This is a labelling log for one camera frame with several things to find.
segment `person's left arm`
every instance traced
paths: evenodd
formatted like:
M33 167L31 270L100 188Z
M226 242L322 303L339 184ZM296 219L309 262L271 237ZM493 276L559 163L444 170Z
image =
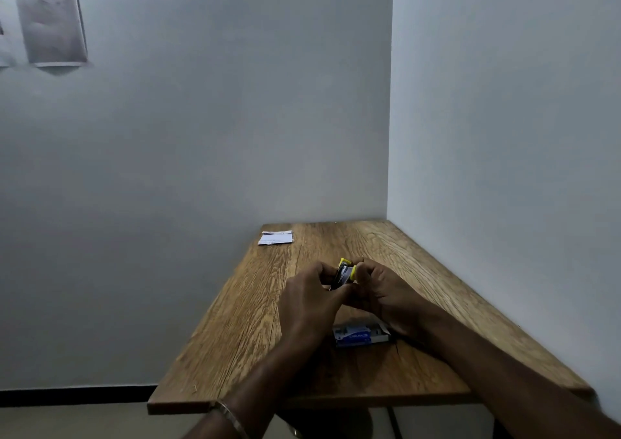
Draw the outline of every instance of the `person's left arm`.
M336 269L322 262L287 280L278 303L282 337L248 376L222 400L251 439L260 438L288 386L330 332L339 307L352 287L327 291ZM238 439L232 423L219 411L208 413L184 439Z

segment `floor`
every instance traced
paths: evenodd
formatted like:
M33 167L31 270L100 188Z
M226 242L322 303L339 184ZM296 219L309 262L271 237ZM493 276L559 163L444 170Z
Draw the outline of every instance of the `floor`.
M393 439L385 409L371 409L374 439ZM200 415L148 416L143 403L45 406L0 409L3 439L178 439ZM265 439L292 439L286 424L274 418Z

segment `stack of paper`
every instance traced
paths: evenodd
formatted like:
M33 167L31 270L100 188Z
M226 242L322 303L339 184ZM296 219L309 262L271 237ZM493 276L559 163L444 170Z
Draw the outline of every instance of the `stack of paper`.
M261 239L259 240L260 245L278 245L280 243L292 243L293 242L293 231L264 231Z

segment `person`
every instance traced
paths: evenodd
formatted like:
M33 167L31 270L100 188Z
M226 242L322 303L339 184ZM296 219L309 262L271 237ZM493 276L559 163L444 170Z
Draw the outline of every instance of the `person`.
M373 313L444 359L515 439L621 438L615 421L462 325L391 269L364 258L353 262L355 283L334 291L322 285L336 269L322 262L287 280L278 304L280 341L185 439L262 437L342 304Z

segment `table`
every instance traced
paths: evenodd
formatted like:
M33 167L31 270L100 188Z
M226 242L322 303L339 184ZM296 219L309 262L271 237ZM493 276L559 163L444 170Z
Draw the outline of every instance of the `table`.
M204 412L276 344L277 303L287 278L322 260L369 257L509 355L563 388L594 392L578 375L385 220L264 225L293 230L294 242L258 246L259 234L148 402L151 414ZM342 307L337 322L362 312ZM477 402L444 362L403 340L336 349L328 341L284 408L384 407Z

